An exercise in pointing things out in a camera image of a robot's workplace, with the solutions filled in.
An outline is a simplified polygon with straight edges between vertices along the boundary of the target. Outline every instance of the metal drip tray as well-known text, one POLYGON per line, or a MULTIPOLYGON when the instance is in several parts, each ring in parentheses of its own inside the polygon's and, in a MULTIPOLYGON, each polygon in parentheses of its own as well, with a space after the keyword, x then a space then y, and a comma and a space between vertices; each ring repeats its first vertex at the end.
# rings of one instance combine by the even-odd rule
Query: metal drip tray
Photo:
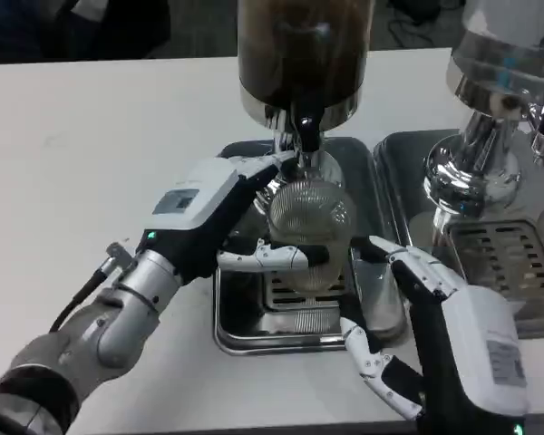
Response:
POLYGON ((448 228, 461 274, 510 300, 544 297, 544 246, 528 221, 464 222, 448 228))
MULTIPOLYGON (((240 142, 222 155, 262 155, 271 141, 240 142)), ((394 237, 390 206, 366 146, 350 138, 325 140, 324 149, 345 175, 357 208, 355 237, 394 237)), ((236 228, 240 237, 264 237, 266 217, 253 207, 236 228)), ((325 294, 306 297, 287 288, 277 275, 218 271, 214 276, 214 338, 227 353, 293 353, 344 349, 335 298, 344 292, 361 300, 369 329, 392 339, 405 326, 401 298, 387 265, 369 265, 354 248, 339 281, 325 294)))
POLYGON ((271 310, 318 310, 319 308, 336 308, 336 297, 346 293, 345 278, 340 275, 338 282, 326 293, 306 296, 288 288, 276 274, 266 276, 266 306, 271 310))

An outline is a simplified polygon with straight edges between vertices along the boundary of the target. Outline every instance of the white robotic hand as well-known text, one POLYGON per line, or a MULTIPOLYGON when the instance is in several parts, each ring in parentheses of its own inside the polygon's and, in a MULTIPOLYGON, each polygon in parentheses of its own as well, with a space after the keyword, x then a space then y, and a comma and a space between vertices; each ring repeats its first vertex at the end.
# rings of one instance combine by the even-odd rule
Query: white robotic hand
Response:
POLYGON ((423 377, 366 329, 358 298, 339 301, 347 351, 364 382, 422 433, 516 433, 528 411, 526 379, 510 305, 485 287, 468 285, 416 247, 369 237, 369 262, 388 262, 411 302, 423 377))

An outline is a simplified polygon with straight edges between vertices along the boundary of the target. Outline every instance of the coffee machine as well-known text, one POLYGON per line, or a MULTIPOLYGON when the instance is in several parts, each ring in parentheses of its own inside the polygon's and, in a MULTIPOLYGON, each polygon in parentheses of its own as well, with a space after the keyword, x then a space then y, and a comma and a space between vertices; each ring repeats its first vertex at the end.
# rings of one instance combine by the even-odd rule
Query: coffee machine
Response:
POLYGON ((544 0, 470 0, 462 21, 446 77, 468 118, 386 138, 377 167, 400 243, 501 293, 519 336, 542 337, 544 0))
POLYGON ((373 9, 374 0, 238 2, 242 103, 273 139, 234 143, 222 155, 295 149, 299 162, 293 173, 281 173, 258 194, 230 239, 268 237, 272 199, 303 173, 346 191, 356 204, 356 231, 337 282, 323 293, 298 293, 279 275, 219 272, 214 336, 228 353, 344 349, 336 301, 343 293, 360 298, 379 337, 393 339, 403 332, 403 304, 390 271, 361 258, 368 236, 394 236, 373 157, 359 140, 324 137, 356 111, 373 9))

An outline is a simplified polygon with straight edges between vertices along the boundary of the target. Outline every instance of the black floor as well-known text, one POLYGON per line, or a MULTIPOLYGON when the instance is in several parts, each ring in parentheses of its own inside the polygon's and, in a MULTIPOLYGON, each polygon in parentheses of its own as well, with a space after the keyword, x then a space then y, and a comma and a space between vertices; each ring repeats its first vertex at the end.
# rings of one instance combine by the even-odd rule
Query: black floor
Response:
MULTIPOLYGON (((458 4, 458 0, 442 1, 442 13, 434 23, 413 26, 388 0, 377 0, 371 50, 455 45, 461 38, 458 4)), ((153 57, 235 56, 236 7, 236 0, 170 0, 171 39, 153 57)))

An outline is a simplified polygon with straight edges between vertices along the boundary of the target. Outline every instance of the siphon coffee maker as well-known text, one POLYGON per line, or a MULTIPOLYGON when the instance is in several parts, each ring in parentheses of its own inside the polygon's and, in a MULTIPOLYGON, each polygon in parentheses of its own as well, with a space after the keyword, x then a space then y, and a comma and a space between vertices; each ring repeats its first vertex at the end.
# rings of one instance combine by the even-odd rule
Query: siphon coffee maker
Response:
POLYGON ((321 292, 295 291, 294 281, 281 275, 217 273, 214 336, 228 353, 343 349, 336 302, 343 293, 360 298, 369 328, 381 338, 404 329, 403 304, 387 267, 361 258, 368 236, 393 237, 371 153, 359 140, 323 134, 358 106, 373 9, 374 0, 238 1, 242 103, 274 139, 230 144, 222 156, 294 149, 299 159, 260 192, 230 239, 270 237, 270 205, 298 179, 345 192, 355 204, 355 224, 342 270, 321 292))

